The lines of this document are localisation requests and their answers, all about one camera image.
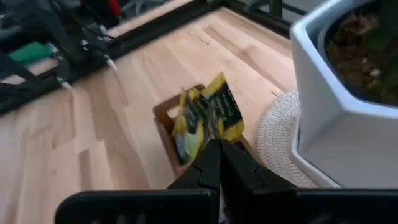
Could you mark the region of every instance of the woven placemat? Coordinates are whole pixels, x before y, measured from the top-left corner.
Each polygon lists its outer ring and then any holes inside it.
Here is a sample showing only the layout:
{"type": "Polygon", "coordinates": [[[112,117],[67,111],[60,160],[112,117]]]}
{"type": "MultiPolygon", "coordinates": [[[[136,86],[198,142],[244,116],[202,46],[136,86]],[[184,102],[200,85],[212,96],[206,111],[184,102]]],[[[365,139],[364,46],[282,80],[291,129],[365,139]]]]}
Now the woven placemat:
{"type": "Polygon", "coordinates": [[[257,153],[268,169],[296,186],[319,187],[289,157],[299,110],[297,90],[289,91],[273,102],[259,125],[257,153]]]}

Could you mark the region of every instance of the yellow tea packet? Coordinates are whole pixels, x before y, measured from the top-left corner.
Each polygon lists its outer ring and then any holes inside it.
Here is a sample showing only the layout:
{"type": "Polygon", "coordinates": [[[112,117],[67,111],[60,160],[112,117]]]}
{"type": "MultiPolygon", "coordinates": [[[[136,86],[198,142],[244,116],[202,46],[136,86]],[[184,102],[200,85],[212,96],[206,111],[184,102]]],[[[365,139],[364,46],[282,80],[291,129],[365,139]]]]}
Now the yellow tea packet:
{"type": "Polygon", "coordinates": [[[180,103],[178,104],[178,114],[175,119],[173,131],[172,131],[173,138],[175,138],[175,135],[177,133],[184,134],[186,124],[185,124],[185,118],[183,117],[183,110],[184,110],[186,101],[187,101],[187,91],[185,91],[183,88],[181,88],[180,103]]]}
{"type": "Polygon", "coordinates": [[[188,99],[183,112],[187,121],[187,128],[184,134],[184,147],[185,152],[190,156],[191,160],[196,158],[203,142],[204,119],[199,112],[200,108],[197,103],[197,95],[195,94],[197,91],[194,88],[188,92],[188,99]]]}
{"type": "Polygon", "coordinates": [[[203,124],[205,139],[203,140],[202,147],[204,148],[211,139],[218,139],[222,135],[223,122],[216,112],[215,101],[212,100],[207,107],[207,119],[203,124]]]}
{"type": "Polygon", "coordinates": [[[185,164],[190,160],[190,155],[188,155],[185,151],[185,140],[184,140],[185,130],[187,129],[187,120],[183,112],[186,103],[187,103],[187,91],[185,91],[182,88],[180,103],[178,104],[178,114],[175,119],[172,131],[172,137],[174,138],[175,141],[175,147],[177,148],[178,156],[182,164],[185,164]]]}
{"type": "MultiPolygon", "coordinates": [[[[190,94],[193,95],[194,99],[196,99],[195,103],[197,104],[197,110],[198,110],[200,116],[202,117],[202,119],[205,121],[204,123],[206,123],[206,120],[209,118],[209,114],[214,115],[213,117],[219,116],[219,114],[216,113],[216,111],[213,111],[213,110],[215,110],[214,105],[212,106],[212,108],[210,108],[210,111],[209,111],[210,102],[199,92],[199,90],[193,89],[193,91],[191,91],[190,94]]],[[[218,121],[218,125],[216,125],[215,128],[218,130],[218,133],[216,134],[217,136],[220,136],[223,134],[224,126],[223,126],[222,119],[220,119],[218,121]]]]}
{"type": "Polygon", "coordinates": [[[214,100],[216,110],[223,123],[221,139],[231,142],[238,141],[244,130],[244,123],[224,73],[218,74],[201,93],[208,101],[214,100]]]}

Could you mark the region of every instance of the wooden box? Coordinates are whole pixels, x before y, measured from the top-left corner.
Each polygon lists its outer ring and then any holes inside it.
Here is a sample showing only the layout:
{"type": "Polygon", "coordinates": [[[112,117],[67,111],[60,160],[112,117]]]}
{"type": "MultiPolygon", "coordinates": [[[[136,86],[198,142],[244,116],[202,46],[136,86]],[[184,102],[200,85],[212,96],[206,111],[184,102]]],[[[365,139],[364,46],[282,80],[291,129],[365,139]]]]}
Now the wooden box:
{"type": "MultiPolygon", "coordinates": [[[[202,84],[195,86],[198,90],[204,89],[202,84]]],[[[170,163],[173,167],[173,171],[175,176],[178,178],[181,174],[185,172],[187,167],[190,164],[181,165],[180,159],[178,158],[178,152],[175,148],[174,140],[171,137],[171,133],[174,127],[175,118],[171,118],[168,114],[168,111],[176,108],[180,102],[181,95],[174,96],[165,102],[154,107],[154,120],[157,126],[157,130],[160,134],[160,138],[162,139],[163,146],[165,148],[166,154],[169,157],[170,163]]],[[[245,140],[243,136],[241,136],[240,143],[246,149],[249,149],[250,146],[248,142],[245,140]]]]}

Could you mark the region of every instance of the hexagonal white pot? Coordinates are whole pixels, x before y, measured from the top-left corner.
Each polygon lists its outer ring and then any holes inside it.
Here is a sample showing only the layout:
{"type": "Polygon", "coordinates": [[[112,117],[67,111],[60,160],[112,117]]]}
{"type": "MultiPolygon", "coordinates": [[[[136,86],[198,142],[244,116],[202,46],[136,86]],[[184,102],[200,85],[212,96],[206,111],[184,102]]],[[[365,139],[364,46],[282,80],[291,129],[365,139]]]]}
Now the hexagonal white pot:
{"type": "Polygon", "coordinates": [[[398,108],[354,97],[317,50],[322,27],[371,0],[330,0],[291,31],[300,96],[291,159],[324,187],[398,187],[398,108]]]}

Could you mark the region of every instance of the soil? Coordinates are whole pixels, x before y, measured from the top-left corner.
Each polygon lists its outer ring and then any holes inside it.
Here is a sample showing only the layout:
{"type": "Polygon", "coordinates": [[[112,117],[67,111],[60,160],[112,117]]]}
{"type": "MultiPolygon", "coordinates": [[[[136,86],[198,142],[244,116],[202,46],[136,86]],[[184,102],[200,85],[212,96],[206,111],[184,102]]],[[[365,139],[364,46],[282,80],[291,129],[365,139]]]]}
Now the soil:
{"type": "Polygon", "coordinates": [[[398,106],[398,89],[382,87],[387,54],[371,52],[364,46],[364,34],[377,26],[375,14],[352,14],[327,43],[326,52],[341,79],[363,91],[365,100],[398,106]]]}

